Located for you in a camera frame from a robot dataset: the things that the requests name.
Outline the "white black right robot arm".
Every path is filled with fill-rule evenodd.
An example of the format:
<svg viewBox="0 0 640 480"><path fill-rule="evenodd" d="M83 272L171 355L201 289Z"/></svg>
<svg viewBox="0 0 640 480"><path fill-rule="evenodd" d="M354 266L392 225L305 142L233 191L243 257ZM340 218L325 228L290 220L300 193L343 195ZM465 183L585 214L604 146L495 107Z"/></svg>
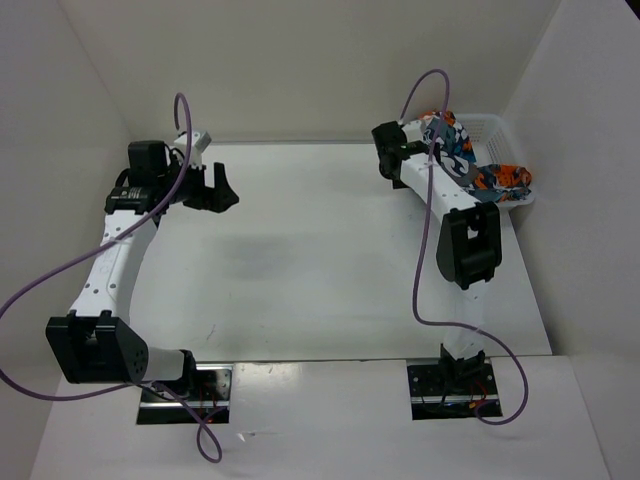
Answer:
<svg viewBox="0 0 640 480"><path fill-rule="evenodd" d="M372 130L380 174L395 188L413 190L440 225L436 266L456 286L455 317L445 323L438 378L444 393L460 393L482 371L485 297L502 261L500 213L480 203L449 174L445 142L426 142L420 121L382 123Z"/></svg>

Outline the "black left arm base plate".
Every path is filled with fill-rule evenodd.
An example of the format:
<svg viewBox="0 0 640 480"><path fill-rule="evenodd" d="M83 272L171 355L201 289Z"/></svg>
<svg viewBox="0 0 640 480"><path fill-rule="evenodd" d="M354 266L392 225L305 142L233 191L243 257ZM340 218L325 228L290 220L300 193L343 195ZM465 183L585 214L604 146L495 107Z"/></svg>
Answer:
<svg viewBox="0 0 640 480"><path fill-rule="evenodd" d="M137 425L194 424L185 402L208 424L228 424L233 385L232 364L198 363L190 383L169 382L179 400L162 388L145 386L140 396Z"/></svg>

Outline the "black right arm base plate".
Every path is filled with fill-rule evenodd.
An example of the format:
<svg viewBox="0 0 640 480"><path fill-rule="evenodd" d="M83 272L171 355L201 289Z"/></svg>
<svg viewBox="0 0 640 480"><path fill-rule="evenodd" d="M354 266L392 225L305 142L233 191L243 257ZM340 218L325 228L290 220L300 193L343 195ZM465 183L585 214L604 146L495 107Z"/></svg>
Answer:
<svg viewBox="0 0 640 480"><path fill-rule="evenodd" d="M472 360L461 372L443 358L407 363L414 421L502 416L497 384L489 360Z"/></svg>

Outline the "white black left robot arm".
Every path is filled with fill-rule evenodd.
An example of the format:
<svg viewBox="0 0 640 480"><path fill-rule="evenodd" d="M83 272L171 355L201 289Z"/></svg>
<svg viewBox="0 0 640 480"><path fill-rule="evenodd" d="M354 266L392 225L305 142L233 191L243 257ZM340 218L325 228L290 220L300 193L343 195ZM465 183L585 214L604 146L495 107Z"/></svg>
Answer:
<svg viewBox="0 0 640 480"><path fill-rule="evenodd" d="M172 145L132 142L129 166L105 202L102 243L88 278L68 314L49 320L45 335L66 380L72 384L160 382L175 398L196 394L200 376L185 349L150 346L130 326L130 307L144 255L162 218L163 198L195 210L223 213L239 201L225 167L213 165L213 186L205 183L202 155L208 133L182 133Z"/></svg>

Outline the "colourful patterned shorts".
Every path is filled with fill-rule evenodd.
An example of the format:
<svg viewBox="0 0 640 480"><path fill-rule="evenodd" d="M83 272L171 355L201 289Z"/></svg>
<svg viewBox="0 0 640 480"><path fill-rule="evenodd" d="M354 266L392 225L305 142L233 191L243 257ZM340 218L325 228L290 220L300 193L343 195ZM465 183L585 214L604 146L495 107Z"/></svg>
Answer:
<svg viewBox="0 0 640 480"><path fill-rule="evenodd" d="M501 118L488 114L444 114L418 117L423 123L422 141L437 144L439 162L461 188L476 200L506 208L534 199L532 174L520 162Z"/></svg>

